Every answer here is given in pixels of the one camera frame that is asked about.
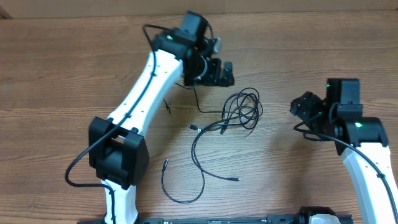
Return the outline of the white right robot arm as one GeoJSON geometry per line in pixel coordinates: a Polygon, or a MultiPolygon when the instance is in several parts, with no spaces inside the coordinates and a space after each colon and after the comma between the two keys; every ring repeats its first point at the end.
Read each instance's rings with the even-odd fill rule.
{"type": "Polygon", "coordinates": [[[326,97],[307,91],[292,100],[301,119],[294,130],[310,141],[333,141],[343,160],[365,223],[397,223],[397,184],[386,130],[377,117],[365,117],[357,78],[329,78],[326,97]]]}

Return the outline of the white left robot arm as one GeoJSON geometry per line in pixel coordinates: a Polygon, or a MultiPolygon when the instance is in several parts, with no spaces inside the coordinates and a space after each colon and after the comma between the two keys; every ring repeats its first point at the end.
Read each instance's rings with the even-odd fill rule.
{"type": "Polygon", "coordinates": [[[145,136],[174,83],[184,86],[234,84],[232,63],[213,58],[221,40],[205,37],[211,26],[188,11],[180,27],[162,28],[149,41],[151,52],[142,74],[123,102],[106,119],[89,126],[89,164],[106,192],[106,215],[100,223],[135,223],[136,186],[149,165],[145,136]]]}

